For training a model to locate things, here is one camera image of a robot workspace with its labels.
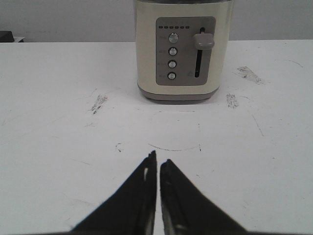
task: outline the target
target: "toaster base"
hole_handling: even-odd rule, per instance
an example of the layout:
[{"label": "toaster base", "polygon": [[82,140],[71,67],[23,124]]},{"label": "toaster base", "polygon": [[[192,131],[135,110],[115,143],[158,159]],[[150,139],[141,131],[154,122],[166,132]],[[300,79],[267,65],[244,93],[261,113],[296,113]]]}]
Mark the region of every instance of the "toaster base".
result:
[{"label": "toaster base", "polygon": [[163,100],[163,101],[193,101],[193,100],[204,100],[209,99],[218,88],[207,94],[154,94],[141,89],[141,93],[148,99]]}]

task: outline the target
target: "black object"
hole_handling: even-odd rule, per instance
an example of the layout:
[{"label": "black object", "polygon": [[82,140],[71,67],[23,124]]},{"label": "black object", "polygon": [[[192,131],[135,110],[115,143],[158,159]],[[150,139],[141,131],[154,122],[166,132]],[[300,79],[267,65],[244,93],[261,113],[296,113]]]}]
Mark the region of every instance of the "black object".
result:
[{"label": "black object", "polygon": [[0,43],[13,43],[14,38],[11,31],[0,31]]},{"label": "black object", "polygon": [[[247,232],[208,200],[171,160],[161,166],[160,190],[165,235],[283,235]],[[152,235],[156,199],[153,151],[107,201],[72,231],[55,235]]]},{"label": "black object", "polygon": [[137,167],[123,185],[72,231],[103,235],[152,235],[157,197],[156,153]]},{"label": "black object", "polygon": [[209,201],[171,161],[160,171],[161,201],[166,235],[245,232],[245,229]]}]

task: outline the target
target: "toaster lever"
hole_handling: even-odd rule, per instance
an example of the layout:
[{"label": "toaster lever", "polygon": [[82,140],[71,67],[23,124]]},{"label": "toaster lever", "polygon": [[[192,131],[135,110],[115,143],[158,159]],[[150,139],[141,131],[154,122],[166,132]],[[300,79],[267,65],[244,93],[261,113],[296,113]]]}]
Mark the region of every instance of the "toaster lever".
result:
[{"label": "toaster lever", "polygon": [[197,50],[211,50],[215,44],[211,33],[198,33],[193,36],[193,39]]}]

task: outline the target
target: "toaster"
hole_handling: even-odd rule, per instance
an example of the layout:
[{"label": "toaster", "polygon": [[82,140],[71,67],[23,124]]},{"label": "toaster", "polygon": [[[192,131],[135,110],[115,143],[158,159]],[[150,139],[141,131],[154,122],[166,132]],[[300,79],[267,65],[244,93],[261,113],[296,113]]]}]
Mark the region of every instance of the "toaster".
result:
[{"label": "toaster", "polygon": [[134,0],[138,87],[155,100],[208,99],[220,86],[233,0]]}]

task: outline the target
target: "toaster control panel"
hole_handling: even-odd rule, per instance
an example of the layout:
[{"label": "toaster control panel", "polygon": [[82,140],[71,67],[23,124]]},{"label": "toaster control panel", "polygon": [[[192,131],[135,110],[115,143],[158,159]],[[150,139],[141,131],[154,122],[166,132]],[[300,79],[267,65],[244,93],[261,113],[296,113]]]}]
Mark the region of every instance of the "toaster control panel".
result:
[{"label": "toaster control panel", "polygon": [[161,17],[156,21],[156,83],[207,83],[214,47],[214,17]]}]

